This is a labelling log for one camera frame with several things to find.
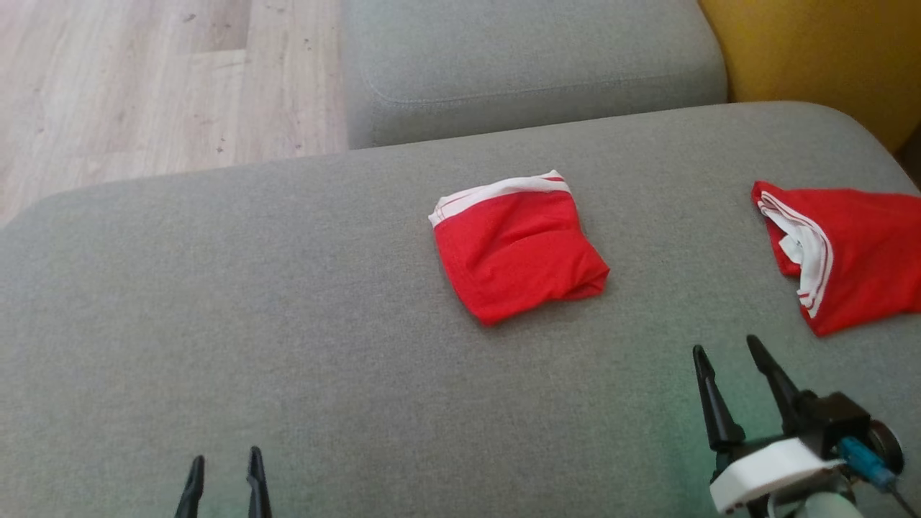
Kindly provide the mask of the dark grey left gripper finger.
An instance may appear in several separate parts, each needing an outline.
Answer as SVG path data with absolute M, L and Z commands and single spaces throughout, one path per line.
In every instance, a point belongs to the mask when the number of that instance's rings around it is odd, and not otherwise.
M 266 465 L 258 446 L 250 449 L 247 482 L 250 485 L 249 518 L 272 518 L 272 505 L 268 493 Z
M 205 458 L 194 457 L 175 511 L 175 518 L 197 518 L 199 502 L 204 493 Z

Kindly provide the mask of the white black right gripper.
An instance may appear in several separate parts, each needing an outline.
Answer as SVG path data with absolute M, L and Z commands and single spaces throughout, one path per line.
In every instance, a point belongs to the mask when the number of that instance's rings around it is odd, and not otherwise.
M 783 432 L 800 432 L 799 388 L 756 335 L 747 335 L 746 342 L 757 370 L 766 377 Z M 716 371 L 701 345 L 694 345 L 693 361 L 710 450 L 719 453 L 742 445 L 745 432 L 728 410 L 716 384 Z M 763 502 L 764 514 L 777 515 L 784 507 L 806 504 L 815 494 L 837 491 L 844 465 L 841 459 L 822 458 L 799 438 L 779 440 L 731 462 L 711 482 L 709 491 L 718 514 Z

